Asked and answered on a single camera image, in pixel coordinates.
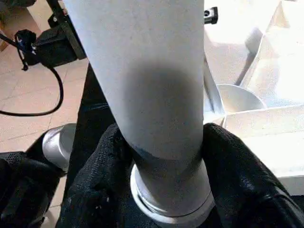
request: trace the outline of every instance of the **white surface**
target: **white surface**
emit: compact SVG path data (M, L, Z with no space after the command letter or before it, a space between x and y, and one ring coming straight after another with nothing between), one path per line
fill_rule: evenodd
M260 98L237 85L219 84L218 90L226 113L238 113L266 108L266 105Z

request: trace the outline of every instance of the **metal bracket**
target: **metal bracket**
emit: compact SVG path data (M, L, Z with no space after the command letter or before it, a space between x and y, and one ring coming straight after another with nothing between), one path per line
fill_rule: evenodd
M218 8L212 7L204 11L205 24L216 24L219 19Z

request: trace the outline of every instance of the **black glove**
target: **black glove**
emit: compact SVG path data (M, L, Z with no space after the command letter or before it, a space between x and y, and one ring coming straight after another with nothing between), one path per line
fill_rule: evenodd
M304 227L301 209L235 135L204 126L202 157L223 227Z
M201 228L304 227L301 210L239 138L205 125L202 157L216 209ZM131 161L131 149L117 125L111 125L68 190L56 227L156 228L130 200Z
M112 124L68 190L56 227L124 227L131 161L129 146Z

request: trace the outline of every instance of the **black fabric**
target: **black fabric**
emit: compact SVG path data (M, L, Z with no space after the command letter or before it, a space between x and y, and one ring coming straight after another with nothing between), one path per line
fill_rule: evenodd
M65 195L80 169L95 151L103 133L111 124L115 123L91 65L87 70L84 87L67 173ZM96 104L105 104L106 108L96 108Z
M131 150L111 125L68 190L57 227L124 227L131 161Z
M202 157L224 227L248 227L253 218L269 227L304 227L303 212L238 137L215 124L205 125Z

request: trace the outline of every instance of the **white pole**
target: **white pole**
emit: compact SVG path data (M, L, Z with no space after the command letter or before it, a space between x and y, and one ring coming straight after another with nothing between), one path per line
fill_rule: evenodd
M203 135L204 0L65 0L127 142L145 205L180 217L210 193Z

